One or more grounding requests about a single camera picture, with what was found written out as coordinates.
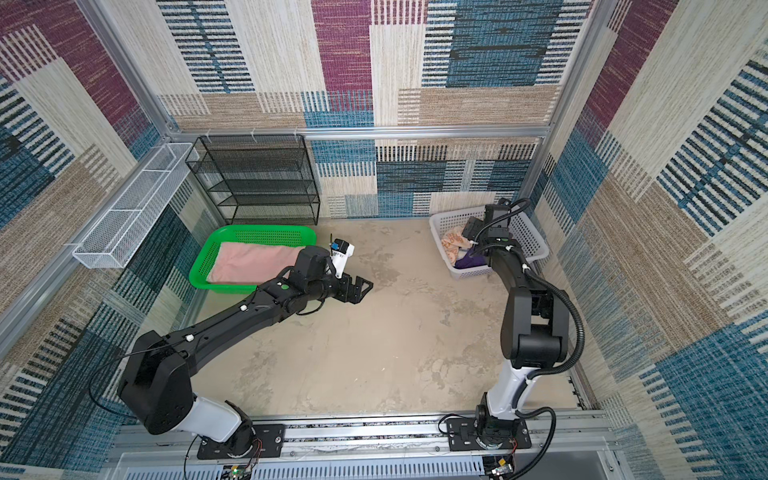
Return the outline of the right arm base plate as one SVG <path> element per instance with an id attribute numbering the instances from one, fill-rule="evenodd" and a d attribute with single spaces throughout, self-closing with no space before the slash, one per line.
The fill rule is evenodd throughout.
<path id="1" fill-rule="evenodd" d="M 474 418 L 452 416 L 442 419 L 438 430 L 448 439 L 449 450 L 513 450 L 532 447 L 530 431 L 524 420 L 503 420 L 500 429 L 485 426 L 481 433 L 475 427 Z"/>

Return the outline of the pink towel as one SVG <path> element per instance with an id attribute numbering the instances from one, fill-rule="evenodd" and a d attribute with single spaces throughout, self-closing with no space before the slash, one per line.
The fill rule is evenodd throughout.
<path id="1" fill-rule="evenodd" d="M 301 247 L 223 242 L 206 280 L 212 284 L 259 285 L 296 263 Z"/>

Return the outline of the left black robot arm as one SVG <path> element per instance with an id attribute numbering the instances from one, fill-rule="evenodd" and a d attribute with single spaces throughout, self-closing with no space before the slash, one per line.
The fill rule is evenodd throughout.
<path id="1" fill-rule="evenodd" d="M 251 418 L 230 401 L 219 403 L 196 394 L 191 379 L 247 337 L 294 315 L 310 314 L 307 306 L 312 302 L 360 303 L 373 284 L 345 273 L 353 253 L 353 245 L 341 239 L 329 248 L 307 246 L 294 265 L 238 304 L 182 330 L 141 335 L 118 384 L 120 400 L 152 435 L 196 435 L 201 459 L 255 455 L 265 442 Z"/>

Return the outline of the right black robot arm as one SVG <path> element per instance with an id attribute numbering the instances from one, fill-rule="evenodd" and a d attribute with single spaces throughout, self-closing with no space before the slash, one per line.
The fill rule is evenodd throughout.
<path id="1" fill-rule="evenodd" d="M 476 407 L 474 420 L 477 442 L 487 449 L 519 439 L 519 413 L 535 384 L 529 375 L 551 369 L 567 356 L 568 311 L 531 277 L 522 245 L 509 230 L 512 218 L 529 204 L 528 199 L 487 204 L 484 217 L 471 218 L 463 231 L 474 242 L 470 255 L 483 257 L 508 293 L 500 331 L 505 362 L 499 380 Z"/>

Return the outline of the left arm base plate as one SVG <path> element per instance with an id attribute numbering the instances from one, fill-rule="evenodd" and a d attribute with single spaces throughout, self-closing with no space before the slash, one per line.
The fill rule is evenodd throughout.
<path id="1" fill-rule="evenodd" d="M 226 441 L 203 437 L 198 447 L 198 460 L 255 460 L 278 458 L 283 448 L 285 424 L 243 424 Z"/>

